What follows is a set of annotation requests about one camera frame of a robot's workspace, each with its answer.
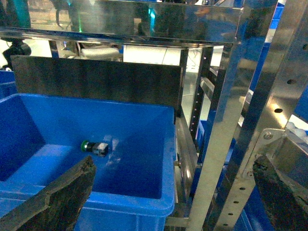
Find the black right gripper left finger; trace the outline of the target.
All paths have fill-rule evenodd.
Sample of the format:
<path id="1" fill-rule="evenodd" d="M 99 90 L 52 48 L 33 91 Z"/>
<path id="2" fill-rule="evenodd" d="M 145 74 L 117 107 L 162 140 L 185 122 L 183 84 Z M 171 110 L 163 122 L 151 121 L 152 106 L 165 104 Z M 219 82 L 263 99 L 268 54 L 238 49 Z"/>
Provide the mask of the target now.
<path id="1" fill-rule="evenodd" d="M 96 166 L 86 156 L 0 219 L 2 231 L 72 231 L 88 200 Z"/>

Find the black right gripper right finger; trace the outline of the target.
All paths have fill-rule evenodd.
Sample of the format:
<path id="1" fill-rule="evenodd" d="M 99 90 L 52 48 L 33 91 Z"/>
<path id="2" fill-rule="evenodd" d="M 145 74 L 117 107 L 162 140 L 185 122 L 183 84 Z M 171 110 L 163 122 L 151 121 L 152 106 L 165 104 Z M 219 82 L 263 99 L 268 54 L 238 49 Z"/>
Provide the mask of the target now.
<path id="1" fill-rule="evenodd" d="M 253 164 L 262 204 L 276 231 L 308 229 L 308 190 L 280 172 L 266 156 Z"/>

